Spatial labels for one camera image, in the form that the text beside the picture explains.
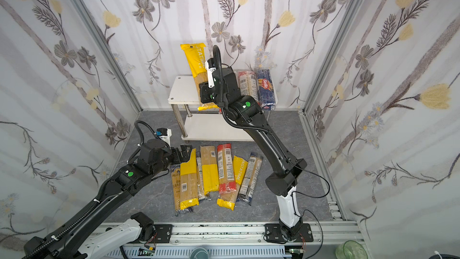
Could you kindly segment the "blue Barilla spaghetti pack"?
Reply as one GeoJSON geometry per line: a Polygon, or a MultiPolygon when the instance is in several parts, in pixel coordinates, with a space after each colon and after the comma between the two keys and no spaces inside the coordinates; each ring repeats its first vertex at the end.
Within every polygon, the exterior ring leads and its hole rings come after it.
{"type": "Polygon", "coordinates": [[[266,69],[258,69],[256,71],[256,75],[259,105],[262,110],[272,111],[276,107],[276,97],[270,71],[266,69]]]}

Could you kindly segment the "yellow-banded whole wheat pack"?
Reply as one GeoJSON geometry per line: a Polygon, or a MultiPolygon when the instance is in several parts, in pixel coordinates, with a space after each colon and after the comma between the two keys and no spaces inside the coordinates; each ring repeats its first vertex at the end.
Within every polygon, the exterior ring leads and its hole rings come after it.
{"type": "Polygon", "coordinates": [[[189,161],[171,166],[176,215],[191,212],[193,206],[199,205],[197,171],[196,149],[191,150],[189,161]]]}

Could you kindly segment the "red spaghetti pack with label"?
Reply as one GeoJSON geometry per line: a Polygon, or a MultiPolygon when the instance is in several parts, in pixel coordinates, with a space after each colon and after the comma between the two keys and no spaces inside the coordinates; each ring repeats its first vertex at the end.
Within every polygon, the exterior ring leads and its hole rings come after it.
{"type": "Polygon", "coordinates": [[[218,146],[219,194],[235,191],[235,175],[230,143],[218,146]]]}

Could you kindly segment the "dark blue clear spaghetti pack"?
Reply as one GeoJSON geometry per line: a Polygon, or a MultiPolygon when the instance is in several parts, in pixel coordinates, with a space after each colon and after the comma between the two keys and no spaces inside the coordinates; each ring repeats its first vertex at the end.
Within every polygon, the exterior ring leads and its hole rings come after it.
{"type": "Polygon", "coordinates": [[[204,180],[202,176],[202,162],[201,162],[201,154],[200,151],[196,152],[196,163],[197,163],[197,170],[198,170],[198,200],[208,200],[209,196],[204,192],[204,180]]]}

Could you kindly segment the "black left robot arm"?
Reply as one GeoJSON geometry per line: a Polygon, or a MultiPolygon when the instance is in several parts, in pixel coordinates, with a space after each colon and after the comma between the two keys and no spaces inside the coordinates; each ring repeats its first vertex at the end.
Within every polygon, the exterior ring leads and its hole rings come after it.
{"type": "Polygon", "coordinates": [[[44,238],[33,237],[24,246],[26,259],[88,259],[81,250],[86,239],[119,206],[154,181],[154,177],[173,164],[189,161],[191,145],[171,147],[162,139],[139,144],[121,167],[99,187],[97,195],[69,221],[44,238]]]}

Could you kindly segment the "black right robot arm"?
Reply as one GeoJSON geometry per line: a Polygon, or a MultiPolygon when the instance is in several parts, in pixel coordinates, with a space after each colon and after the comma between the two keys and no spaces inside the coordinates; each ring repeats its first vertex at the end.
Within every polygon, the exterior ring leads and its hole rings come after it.
{"type": "Polygon", "coordinates": [[[283,241],[292,242],[303,227],[303,214],[297,205],[297,183],[307,163],[288,151],[256,100],[241,94],[233,69],[222,64],[219,46],[213,46],[207,66],[212,73],[206,83],[200,84],[201,102],[216,104],[225,122],[248,133],[265,155],[273,169],[265,183],[277,197],[280,232],[283,241]]]}

